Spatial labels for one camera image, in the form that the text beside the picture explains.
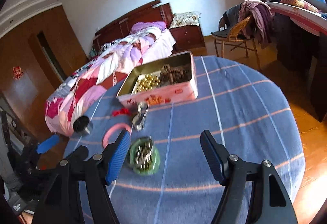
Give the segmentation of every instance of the pillow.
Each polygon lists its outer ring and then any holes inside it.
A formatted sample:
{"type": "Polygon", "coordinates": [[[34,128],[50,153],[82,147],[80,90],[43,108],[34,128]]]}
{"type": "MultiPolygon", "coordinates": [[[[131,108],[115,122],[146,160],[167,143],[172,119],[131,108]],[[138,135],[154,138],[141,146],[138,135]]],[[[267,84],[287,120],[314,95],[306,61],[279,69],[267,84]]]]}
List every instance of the pillow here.
{"type": "Polygon", "coordinates": [[[321,11],[305,0],[281,0],[280,3],[296,6],[311,12],[320,13],[321,11]]]}
{"type": "Polygon", "coordinates": [[[199,26],[199,12],[185,12],[183,14],[174,14],[174,19],[171,22],[170,28],[183,26],[199,26]]]}
{"type": "Polygon", "coordinates": [[[157,27],[161,31],[164,31],[167,28],[167,24],[164,21],[156,21],[151,23],[138,22],[132,26],[132,29],[130,30],[130,35],[136,34],[137,32],[147,27],[157,27]]]}

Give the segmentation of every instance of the green glass jar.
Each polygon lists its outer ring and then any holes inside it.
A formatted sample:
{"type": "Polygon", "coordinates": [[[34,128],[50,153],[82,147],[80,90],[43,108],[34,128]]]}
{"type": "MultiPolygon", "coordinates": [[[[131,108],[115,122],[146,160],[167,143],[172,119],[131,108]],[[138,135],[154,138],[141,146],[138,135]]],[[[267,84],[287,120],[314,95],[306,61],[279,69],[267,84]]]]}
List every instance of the green glass jar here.
{"type": "Polygon", "coordinates": [[[130,165],[133,168],[133,171],[139,175],[152,175],[155,174],[158,169],[159,169],[159,165],[160,165],[160,155],[159,155],[159,150],[153,146],[152,149],[152,163],[150,165],[150,168],[148,170],[139,170],[136,166],[135,166],[135,152],[136,149],[141,146],[142,144],[144,144],[146,141],[148,141],[147,138],[140,138],[138,140],[136,140],[136,142],[130,147],[130,165]]]}

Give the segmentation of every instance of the wooden door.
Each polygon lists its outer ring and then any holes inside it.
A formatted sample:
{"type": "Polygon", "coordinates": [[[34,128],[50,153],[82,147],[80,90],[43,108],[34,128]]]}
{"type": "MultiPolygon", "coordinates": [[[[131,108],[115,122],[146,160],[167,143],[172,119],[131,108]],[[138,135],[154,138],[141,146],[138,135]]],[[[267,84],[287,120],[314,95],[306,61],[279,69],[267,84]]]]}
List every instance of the wooden door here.
{"type": "Polygon", "coordinates": [[[28,19],[0,39],[0,90],[26,129],[43,141],[51,135],[44,118],[45,102],[61,81],[41,53],[36,38],[40,33],[67,76],[87,57],[62,6],[28,19]],[[14,80],[12,70],[17,66],[24,74],[14,80]]]}
{"type": "Polygon", "coordinates": [[[55,89],[29,47],[32,27],[33,20],[29,19],[0,39],[0,89],[26,129],[43,141],[51,135],[44,119],[44,103],[55,89]],[[15,80],[13,67],[17,66],[23,75],[15,80]]]}

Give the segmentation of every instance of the red ribbon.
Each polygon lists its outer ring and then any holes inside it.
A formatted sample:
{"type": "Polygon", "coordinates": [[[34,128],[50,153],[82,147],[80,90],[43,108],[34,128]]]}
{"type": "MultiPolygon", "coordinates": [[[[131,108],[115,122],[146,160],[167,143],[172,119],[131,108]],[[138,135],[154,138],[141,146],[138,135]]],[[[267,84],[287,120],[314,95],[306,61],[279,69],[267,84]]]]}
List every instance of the red ribbon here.
{"type": "Polygon", "coordinates": [[[126,109],[126,108],[122,108],[120,110],[114,110],[112,112],[112,116],[115,117],[115,116],[118,116],[118,115],[131,115],[130,113],[130,110],[129,109],[126,109]]]}

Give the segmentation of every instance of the floral pillow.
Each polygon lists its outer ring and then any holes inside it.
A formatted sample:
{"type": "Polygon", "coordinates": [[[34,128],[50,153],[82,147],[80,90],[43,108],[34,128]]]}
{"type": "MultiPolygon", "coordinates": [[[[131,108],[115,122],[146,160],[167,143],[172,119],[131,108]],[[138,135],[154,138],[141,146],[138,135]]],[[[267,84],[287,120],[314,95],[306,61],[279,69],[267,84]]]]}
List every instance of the floral pillow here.
{"type": "Polygon", "coordinates": [[[314,7],[312,4],[306,2],[305,0],[281,0],[280,3],[296,6],[311,12],[315,12],[317,14],[321,13],[319,9],[314,7]]]}
{"type": "Polygon", "coordinates": [[[175,14],[171,22],[170,28],[183,26],[199,26],[200,22],[199,12],[185,12],[183,14],[175,14]]]}

